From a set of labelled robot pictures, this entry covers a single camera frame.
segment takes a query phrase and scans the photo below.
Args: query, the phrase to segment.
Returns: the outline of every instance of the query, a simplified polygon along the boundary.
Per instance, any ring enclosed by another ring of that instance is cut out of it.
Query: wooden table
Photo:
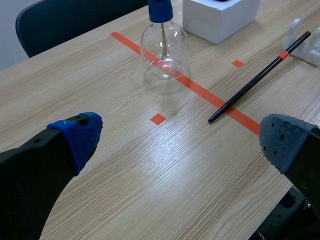
[[[182,1],[173,7],[181,24]],[[190,79],[229,99],[282,51],[296,18],[314,31],[320,1],[262,0],[257,21],[219,45],[188,34]],[[209,125],[217,108],[178,81],[144,81],[140,56],[110,33],[139,44],[148,25],[145,7],[0,72],[1,151],[48,123],[103,116],[98,149],[56,202],[43,240],[247,240],[291,187],[252,131],[226,114]],[[289,57],[235,107],[258,123],[281,113],[319,125],[319,73]],[[150,121],[158,113],[160,125]]]

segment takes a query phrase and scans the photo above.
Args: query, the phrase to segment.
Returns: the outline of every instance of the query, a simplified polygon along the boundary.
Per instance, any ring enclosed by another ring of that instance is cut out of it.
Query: white box
[[[219,44],[256,19],[260,0],[183,0],[183,28]]]

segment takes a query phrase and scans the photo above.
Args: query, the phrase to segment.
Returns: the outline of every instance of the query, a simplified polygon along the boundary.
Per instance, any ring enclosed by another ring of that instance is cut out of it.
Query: orange tape
[[[244,63],[242,61],[235,60],[232,64],[235,65],[237,68],[241,68]]]
[[[282,60],[285,60],[289,56],[289,52],[283,51],[279,57],[282,58]]]
[[[150,119],[152,122],[154,122],[157,125],[160,125],[166,118],[162,116],[160,113],[155,115],[153,118]]]
[[[140,47],[134,42],[124,37],[123,35],[121,35],[120,33],[113,32],[111,33],[111,36],[113,36],[115,39],[117,39],[118,41],[120,41],[121,43],[123,43],[124,45],[126,45],[127,47],[135,51],[136,53],[140,54]],[[157,58],[156,56],[152,55],[149,52],[147,52],[145,55],[150,62],[157,63],[159,61],[159,58]],[[169,70],[167,69],[166,72],[168,71],[173,77],[176,74],[180,75],[180,73],[175,71],[174,69],[169,69]],[[217,108],[220,108],[223,104],[225,104],[225,102],[222,99],[220,99],[219,97],[217,97],[216,95],[214,95],[213,93],[205,89],[204,87],[200,86],[196,82],[192,81],[190,78],[182,75],[178,77],[177,80],[181,84],[185,85],[187,88],[189,88],[190,90],[198,94],[200,97],[207,100],[212,105],[216,106]],[[252,131],[253,133],[259,136],[259,128],[260,128],[259,123],[252,120],[250,117],[244,115],[242,112],[235,109],[234,107],[229,108],[228,111],[226,111],[226,114],[228,114],[234,120],[236,120],[237,122],[242,124],[244,127],[246,127],[247,129],[249,129],[250,131]]]

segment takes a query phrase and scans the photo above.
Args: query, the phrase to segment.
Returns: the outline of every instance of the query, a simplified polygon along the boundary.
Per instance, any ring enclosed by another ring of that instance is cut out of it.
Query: chair backrest
[[[148,0],[42,0],[17,17],[16,34],[31,58],[148,4]]]

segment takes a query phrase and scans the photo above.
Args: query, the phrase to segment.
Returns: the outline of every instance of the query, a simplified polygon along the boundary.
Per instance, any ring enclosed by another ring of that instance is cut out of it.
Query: glass flask
[[[188,40],[183,28],[172,22],[170,0],[149,0],[151,25],[141,38],[145,77],[172,80],[189,71]]]

